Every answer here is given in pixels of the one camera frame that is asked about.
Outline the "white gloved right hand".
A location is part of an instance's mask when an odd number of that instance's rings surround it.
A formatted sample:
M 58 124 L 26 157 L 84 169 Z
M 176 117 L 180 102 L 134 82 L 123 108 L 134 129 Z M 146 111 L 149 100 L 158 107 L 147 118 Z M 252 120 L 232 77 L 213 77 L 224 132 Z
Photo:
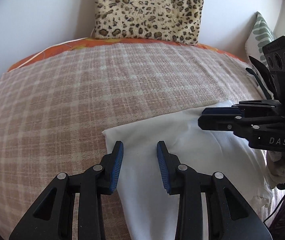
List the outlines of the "white gloved right hand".
M 285 190 L 285 153 L 267 151 L 266 180 L 271 189 Z

